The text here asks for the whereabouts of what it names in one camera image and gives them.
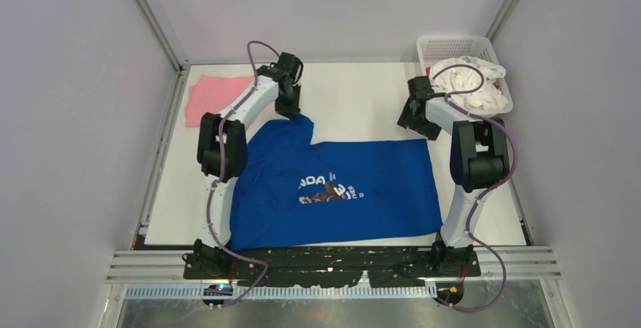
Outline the white crumpled t shirt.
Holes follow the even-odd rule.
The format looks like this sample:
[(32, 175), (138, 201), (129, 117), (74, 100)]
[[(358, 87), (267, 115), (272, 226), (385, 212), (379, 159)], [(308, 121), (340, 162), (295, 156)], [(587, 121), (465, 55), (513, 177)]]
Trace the white crumpled t shirt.
[(501, 65), (472, 56), (440, 60), (429, 68), (428, 76), (436, 92), (470, 111), (496, 112), (509, 106), (500, 87), (506, 76)]

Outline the pink folded t shirt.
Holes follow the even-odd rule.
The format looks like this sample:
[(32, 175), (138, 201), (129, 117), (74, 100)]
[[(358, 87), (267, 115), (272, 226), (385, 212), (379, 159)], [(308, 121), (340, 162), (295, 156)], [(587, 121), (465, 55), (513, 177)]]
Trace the pink folded t shirt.
[(252, 76), (234, 78), (202, 75), (189, 87), (187, 105), (184, 108), (187, 128), (197, 128), (205, 113), (220, 113), (241, 96), (253, 83)]

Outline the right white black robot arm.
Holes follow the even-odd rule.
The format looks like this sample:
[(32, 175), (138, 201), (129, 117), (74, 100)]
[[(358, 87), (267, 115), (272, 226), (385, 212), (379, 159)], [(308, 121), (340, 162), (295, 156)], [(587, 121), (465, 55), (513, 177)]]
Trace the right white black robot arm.
[(449, 169), (455, 184), (447, 217), (429, 252), (429, 267), (451, 275), (472, 265), (471, 237), (492, 187), (508, 176), (510, 161), (503, 123), (464, 110), (452, 97), (433, 90), (428, 76), (407, 82), (409, 91), (397, 124), (430, 141), (451, 137)]

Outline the white plastic laundry basket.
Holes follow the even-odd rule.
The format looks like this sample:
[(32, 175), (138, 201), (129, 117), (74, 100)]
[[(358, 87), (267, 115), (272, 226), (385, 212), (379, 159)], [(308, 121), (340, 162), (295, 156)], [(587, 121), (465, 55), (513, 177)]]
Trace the white plastic laundry basket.
[(513, 102), (489, 39), (484, 36), (421, 36), (416, 41), (423, 75), (432, 89), (480, 116), (508, 113)]

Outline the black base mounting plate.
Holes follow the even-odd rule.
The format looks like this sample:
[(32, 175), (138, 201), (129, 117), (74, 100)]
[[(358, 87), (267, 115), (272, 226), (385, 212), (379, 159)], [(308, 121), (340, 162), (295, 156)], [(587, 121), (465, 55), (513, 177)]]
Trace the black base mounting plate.
[(472, 265), (453, 274), (429, 267), (428, 246), (299, 246), (242, 250), (229, 277), (240, 286), (339, 288), (353, 287), (363, 277), (380, 287), (418, 286), (423, 278), (478, 277), (475, 252)]

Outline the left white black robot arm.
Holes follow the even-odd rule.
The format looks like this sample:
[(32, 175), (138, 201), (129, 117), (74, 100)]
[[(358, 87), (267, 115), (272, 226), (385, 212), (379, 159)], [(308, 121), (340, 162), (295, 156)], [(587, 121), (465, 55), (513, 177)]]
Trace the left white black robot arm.
[(183, 255), (184, 278), (222, 279), (231, 275), (238, 258), (230, 254), (231, 210), (234, 188), (248, 162), (247, 128), (264, 108), (292, 119), (300, 112), (303, 62), (283, 52), (274, 63), (254, 67), (248, 88), (221, 112), (201, 119), (197, 162), (206, 177), (205, 223), (192, 252)]

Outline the blue printed t shirt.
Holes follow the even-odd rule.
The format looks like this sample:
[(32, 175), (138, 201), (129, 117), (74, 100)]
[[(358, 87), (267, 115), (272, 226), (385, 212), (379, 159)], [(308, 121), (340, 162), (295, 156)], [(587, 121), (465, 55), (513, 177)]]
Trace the blue printed t shirt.
[(313, 143), (306, 116), (251, 138), (234, 188), (233, 250), (415, 237), (442, 225), (427, 143)]

